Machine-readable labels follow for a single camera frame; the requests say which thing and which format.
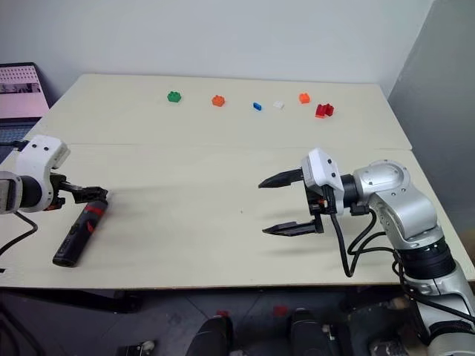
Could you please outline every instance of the white lego brick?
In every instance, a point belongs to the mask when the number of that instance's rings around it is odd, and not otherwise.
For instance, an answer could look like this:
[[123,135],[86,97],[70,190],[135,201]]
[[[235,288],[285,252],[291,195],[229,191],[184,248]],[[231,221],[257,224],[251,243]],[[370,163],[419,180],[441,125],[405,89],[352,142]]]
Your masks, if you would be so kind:
[[277,101],[277,102],[274,103],[274,108],[277,108],[277,109],[279,109],[279,110],[282,110],[283,107],[284,107],[284,103],[283,103],[283,102]]

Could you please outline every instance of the black marker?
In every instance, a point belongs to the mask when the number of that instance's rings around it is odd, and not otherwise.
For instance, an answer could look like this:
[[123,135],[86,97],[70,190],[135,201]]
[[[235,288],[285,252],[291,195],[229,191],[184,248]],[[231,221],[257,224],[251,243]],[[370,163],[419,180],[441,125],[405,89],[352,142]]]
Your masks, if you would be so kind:
[[107,209],[106,201],[90,202],[77,218],[76,222],[53,257],[53,263],[62,267],[74,267],[82,250],[89,241],[97,223]]

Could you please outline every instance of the table surface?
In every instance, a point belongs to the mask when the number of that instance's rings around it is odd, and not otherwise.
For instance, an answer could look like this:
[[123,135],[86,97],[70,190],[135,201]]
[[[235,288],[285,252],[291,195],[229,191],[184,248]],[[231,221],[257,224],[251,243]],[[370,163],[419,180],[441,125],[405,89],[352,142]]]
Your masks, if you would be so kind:
[[[71,152],[62,173],[74,183],[110,189],[107,214],[76,268],[55,266],[51,258],[82,206],[68,197],[59,211],[29,214],[40,228],[1,257],[0,267],[6,271],[0,286],[141,289],[397,282],[392,256],[385,252],[365,254],[354,277],[345,277],[328,219],[324,234],[278,237],[261,232],[277,223],[310,220],[301,182],[257,188],[268,176],[296,167],[305,148],[71,145]],[[414,184],[434,202],[454,257],[466,276],[475,278],[468,255],[411,152],[327,152],[340,172],[377,159],[406,165]],[[340,219],[347,244],[368,220],[349,214]],[[0,225],[4,241],[27,230],[13,215],[0,216]],[[386,237],[379,239],[373,245],[388,245]]]
[[[179,103],[168,102],[178,90]],[[298,95],[312,101],[302,105]],[[214,95],[226,98],[219,108]],[[280,100],[282,110],[274,108]],[[263,106],[262,111],[252,107]],[[318,103],[335,113],[315,118]],[[87,74],[51,108],[34,133],[68,144],[262,148],[395,148],[410,143],[378,85]]]
[[[183,99],[170,103],[166,94]],[[310,105],[301,105],[306,91]],[[211,105],[224,95],[222,108]],[[283,110],[272,107],[275,100]],[[260,102],[257,112],[252,102]],[[335,114],[314,117],[317,102]],[[407,166],[432,199],[467,278],[475,269],[410,143],[377,85],[271,82],[170,76],[84,75],[29,133],[57,136],[71,155],[59,170],[73,184],[110,191],[109,209],[76,268],[51,259],[82,205],[29,214],[39,230],[0,258],[0,286],[45,288],[188,288],[397,283],[392,257],[361,257],[353,278],[341,267],[333,227],[276,237],[262,228],[310,220],[302,183],[258,189],[322,147],[350,173],[377,159]],[[11,169],[11,154],[1,169]],[[368,217],[341,218],[349,243]],[[2,243],[28,229],[0,216]],[[388,245],[385,237],[374,242]]]

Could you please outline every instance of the red lego brick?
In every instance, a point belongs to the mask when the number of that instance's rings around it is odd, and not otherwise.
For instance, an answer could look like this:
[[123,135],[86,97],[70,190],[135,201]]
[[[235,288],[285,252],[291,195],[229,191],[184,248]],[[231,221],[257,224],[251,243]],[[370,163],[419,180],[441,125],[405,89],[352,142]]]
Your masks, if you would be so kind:
[[327,106],[318,104],[317,111],[315,112],[315,117],[319,117],[320,119],[323,119],[325,117],[326,112],[327,112]]
[[328,115],[328,116],[332,116],[333,115],[333,110],[335,108],[330,104],[327,104],[326,106],[327,106],[327,109],[325,110],[325,114]]

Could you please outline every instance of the cable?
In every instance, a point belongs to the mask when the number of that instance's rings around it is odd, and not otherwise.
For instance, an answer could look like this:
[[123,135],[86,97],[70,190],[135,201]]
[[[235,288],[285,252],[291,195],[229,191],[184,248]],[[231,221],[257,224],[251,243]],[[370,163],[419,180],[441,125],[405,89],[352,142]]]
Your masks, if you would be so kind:
[[394,250],[388,247],[372,247],[372,248],[366,248],[366,249],[364,248],[366,247],[368,243],[370,243],[372,240],[374,240],[378,236],[385,235],[384,232],[377,232],[375,234],[372,234],[371,236],[369,236],[367,239],[363,241],[363,243],[358,247],[357,251],[353,250],[356,244],[360,242],[368,234],[368,232],[371,231],[371,229],[374,227],[376,223],[376,213],[372,209],[370,209],[370,213],[372,215],[370,224],[350,243],[350,247],[348,248],[348,254],[354,256],[353,260],[351,261],[351,266],[348,266],[347,251],[344,246],[344,238],[343,238],[343,234],[341,233],[340,224],[338,223],[338,220],[336,219],[336,215],[330,214],[330,218],[332,220],[333,227],[335,228],[336,237],[338,240],[341,263],[343,264],[343,270],[344,270],[344,273],[347,275],[347,277],[352,277],[354,275],[355,270],[356,270],[356,264],[358,263],[358,259],[361,254],[365,254],[367,252],[375,252],[375,251],[386,251],[392,254],[394,253]]
[[447,312],[449,314],[456,315],[457,317],[461,317],[462,319],[466,319],[471,321],[472,323],[475,324],[475,317],[466,314],[462,311],[450,308],[448,306],[443,306],[442,304],[438,304],[430,300],[428,297],[422,295],[422,294],[416,294],[413,291],[411,291],[410,288],[407,287],[407,284],[404,280],[404,266],[402,265],[401,260],[399,259],[399,256],[397,253],[394,253],[394,263],[393,266],[399,265],[399,271],[398,271],[398,276],[399,276],[399,283],[401,284],[402,291],[409,297],[414,299],[416,302],[419,302],[421,304],[425,304],[426,306],[430,306],[432,308],[442,310],[443,312]]
[[[344,246],[344,238],[343,234],[341,233],[341,228],[340,224],[338,223],[338,220],[336,219],[335,214],[331,214],[330,218],[332,220],[333,227],[335,228],[336,236],[338,239],[338,246],[340,249],[340,255],[341,255],[341,263],[343,264],[343,270],[344,273],[347,275],[347,277],[352,277],[353,274],[355,273],[356,269],[356,264],[358,262],[358,258],[360,257],[361,254],[365,254],[367,252],[374,252],[374,251],[387,251],[393,253],[394,256],[394,262],[391,266],[392,270],[394,273],[397,274],[399,277],[399,283],[401,284],[402,291],[412,300],[415,300],[416,302],[419,302],[421,304],[425,304],[426,306],[430,306],[432,308],[441,310],[443,312],[447,312],[452,315],[456,315],[457,317],[461,317],[462,319],[466,319],[471,321],[472,323],[475,324],[475,317],[466,314],[462,311],[458,311],[456,309],[450,308],[448,306],[443,306],[442,304],[438,304],[430,300],[430,298],[422,295],[422,294],[417,294],[411,291],[411,288],[407,287],[406,281],[404,279],[404,266],[402,265],[402,261],[397,254],[396,250],[393,248],[388,248],[388,247],[372,247],[372,248],[364,248],[368,243],[370,243],[372,240],[377,238],[378,236],[384,236],[386,233],[385,232],[376,232],[375,234],[370,235],[367,237],[365,240],[364,237],[371,231],[371,229],[374,227],[376,224],[376,213],[374,212],[373,209],[370,209],[371,213],[371,222],[370,224],[350,243],[350,246],[348,247],[348,251],[345,251],[345,246]],[[361,245],[358,247],[356,251],[354,251],[356,245],[361,242]],[[351,262],[351,266],[348,267],[348,258],[347,258],[347,253],[349,255],[354,256],[353,261]]]
[[350,243],[350,246],[348,246],[348,254],[352,254],[350,251],[352,251],[356,245],[361,241],[363,237],[368,235],[371,230],[373,230],[374,225],[376,224],[376,213],[373,209],[370,209],[370,214],[371,214],[371,221],[370,224]]
[[11,142],[0,142],[0,146],[10,146],[13,148],[16,148],[18,151],[22,151],[23,148],[28,145],[30,141],[25,140],[16,140],[16,141],[11,141]]
[[22,219],[23,221],[25,221],[27,224],[29,224],[32,229],[25,232],[24,234],[21,234],[20,236],[18,236],[17,238],[11,240],[10,242],[4,244],[1,248],[0,248],[0,256],[3,255],[3,253],[6,252],[6,250],[8,250],[10,247],[12,247],[13,245],[15,245],[16,243],[19,243],[20,241],[22,241],[24,238],[30,236],[31,234],[34,234],[35,232],[38,231],[38,225],[35,224],[33,221],[31,221],[30,219],[28,219],[25,215],[22,215],[20,214],[18,211],[16,211],[14,213],[17,217],[19,217],[20,219]]

